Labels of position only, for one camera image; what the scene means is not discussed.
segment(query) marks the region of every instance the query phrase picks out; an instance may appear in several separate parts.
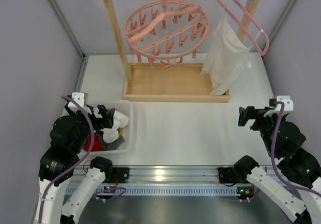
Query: wooden base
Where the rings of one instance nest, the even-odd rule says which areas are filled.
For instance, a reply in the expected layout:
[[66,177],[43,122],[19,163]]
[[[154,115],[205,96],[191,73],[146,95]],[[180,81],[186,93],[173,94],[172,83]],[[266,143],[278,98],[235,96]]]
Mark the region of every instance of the wooden base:
[[161,64],[151,68],[148,63],[130,65],[132,86],[125,83],[124,99],[151,102],[228,102],[229,91],[212,96],[209,75],[202,75],[202,63],[172,65],[166,69]]

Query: purple cable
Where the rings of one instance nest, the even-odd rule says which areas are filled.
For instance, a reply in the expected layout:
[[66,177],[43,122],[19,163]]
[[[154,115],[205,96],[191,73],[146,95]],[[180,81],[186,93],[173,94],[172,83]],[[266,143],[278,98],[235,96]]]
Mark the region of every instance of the purple cable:
[[274,170],[274,172],[275,172],[275,175],[277,176],[277,178],[278,178],[284,185],[287,185],[287,186],[289,186],[289,187],[291,187],[291,188],[294,188],[294,189],[297,189],[297,190],[308,191],[308,192],[311,192],[311,193],[313,193],[313,194],[321,197],[321,193],[318,193],[318,192],[316,192],[315,190],[310,190],[310,189],[305,188],[305,187],[296,186],[296,185],[292,185],[291,183],[288,183],[286,180],[284,180],[284,179],[282,178],[282,176],[279,174],[279,172],[278,172],[278,170],[277,170],[277,167],[276,167],[276,164],[275,164],[276,137],[277,137],[277,133],[278,133],[279,128],[280,128],[280,123],[281,123],[281,119],[282,119],[282,116],[283,116],[285,104],[284,104],[283,102],[276,102],[276,103],[281,105],[281,110],[280,110],[279,116],[278,116],[277,121],[276,121],[275,129],[274,129],[274,133],[273,133],[273,138],[272,138],[272,146],[271,146],[271,161],[272,161],[272,167],[273,167],[273,170]]
[[124,195],[126,193],[126,188],[124,188],[124,187],[112,187],[112,188],[109,188],[109,189],[104,189],[102,191],[96,192],[93,195],[95,196],[95,195],[99,195],[101,193],[105,193],[107,191],[113,191],[113,190],[123,190],[123,192],[121,194],[118,194],[117,196],[113,196],[110,199],[105,199],[106,201],[116,200],[116,199],[120,198],[122,195]]
[[[88,117],[88,114],[86,113],[86,111],[73,99],[67,97],[67,96],[61,96],[62,99],[67,100],[72,102],[74,105],[77,106],[77,108],[82,112],[82,114],[84,115],[84,117],[86,118],[89,128],[90,128],[90,134],[91,134],[91,142],[90,142],[90,146],[89,149],[87,151],[87,153],[73,166],[71,166],[69,169],[65,170],[64,172],[62,172],[60,175],[58,175],[56,178],[54,178],[46,187],[42,199],[45,199],[47,194],[48,194],[48,190],[50,189],[50,187],[57,181],[59,180],[61,177],[63,177],[64,175],[68,174],[70,171],[72,171],[73,169],[75,169],[81,162],[83,162],[87,156],[89,155],[89,153],[91,152],[92,148],[94,147],[94,139],[95,139],[95,133],[94,133],[94,127],[92,125],[92,122],[90,120],[90,118]],[[44,205],[45,205],[45,201],[41,201],[40,203],[40,209],[39,209],[39,220],[38,223],[42,223],[42,216],[43,216],[43,212],[44,212]]]

